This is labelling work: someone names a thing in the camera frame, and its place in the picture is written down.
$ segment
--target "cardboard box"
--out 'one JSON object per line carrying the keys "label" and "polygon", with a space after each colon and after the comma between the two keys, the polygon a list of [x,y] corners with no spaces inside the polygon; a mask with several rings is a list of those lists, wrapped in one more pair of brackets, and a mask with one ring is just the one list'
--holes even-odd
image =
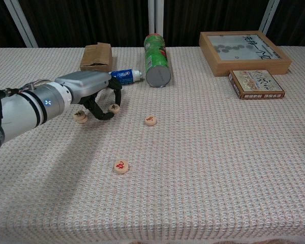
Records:
{"label": "cardboard box", "polygon": [[240,99],[278,99],[285,95],[267,70],[231,70],[229,80]]}
{"label": "cardboard box", "polygon": [[201,32],[199,46],[215,76],[230,70],[286,74],[291,59],[262,32]]}
{"label": "cardboard box", "polygon": [[80,70],[112,71],[111,44],[99,42],[97,45],[86,46],[80,63]]}

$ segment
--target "wooden frame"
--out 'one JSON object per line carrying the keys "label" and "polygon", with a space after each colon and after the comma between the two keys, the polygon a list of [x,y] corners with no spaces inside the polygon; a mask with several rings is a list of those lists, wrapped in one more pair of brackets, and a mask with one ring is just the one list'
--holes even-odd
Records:
{"label": "wooden frame", "polygon": [[[280,59],[221,60],[208,36],[258,35]],[[199,46],[215,76],[228,76],[230,70],[268,70],[270,74],[286,74],[291,59],[258,30],[243,32],[201,32]]]}

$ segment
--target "table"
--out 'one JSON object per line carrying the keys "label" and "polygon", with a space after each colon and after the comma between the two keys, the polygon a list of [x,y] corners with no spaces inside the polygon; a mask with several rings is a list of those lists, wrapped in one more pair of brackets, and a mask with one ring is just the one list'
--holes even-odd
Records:
{"label": "table", "polygon": [[[165,88],[124,86],[110,121],[69,110],[0,149],[1,240],[213,243],[304,236],[305,47],[275,78],[280,100],[242,101],[199,47],[167,48]],[[79,69],[83,48],[0,49],[0,88]],[[143,48],[113,48],[115,70],[144,71]],[[103,109],[111,90],[99,93]],[[158,122],[145,126],[154,114]],[[113,163],[127,159],[124,175]]]}

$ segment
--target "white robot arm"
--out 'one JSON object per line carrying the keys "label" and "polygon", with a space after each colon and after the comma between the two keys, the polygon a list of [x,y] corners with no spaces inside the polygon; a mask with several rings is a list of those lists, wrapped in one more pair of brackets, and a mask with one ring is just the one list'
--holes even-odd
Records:
{"label": "white robot arm", "polygon": [[2,131],[0,145],[62,114],[70,104],[82,104],[101,120],[108,120],[113,113],[103,113],[95,103],[97,93],[109,87],[114,90],[115,103],[121,103],[121,84],[108,73],[77,71],[56,78],[54,82],[37,85],[26,84],[21,89],[3,90]]}

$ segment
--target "green can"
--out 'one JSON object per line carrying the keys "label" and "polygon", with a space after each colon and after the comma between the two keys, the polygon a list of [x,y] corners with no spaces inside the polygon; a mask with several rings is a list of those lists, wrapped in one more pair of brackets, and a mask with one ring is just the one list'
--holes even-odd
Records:
{"label": "green can", "polygon": [[152,87],[164,87],[171,79],[165,41],[157,33],[144,39],[146,81]]}

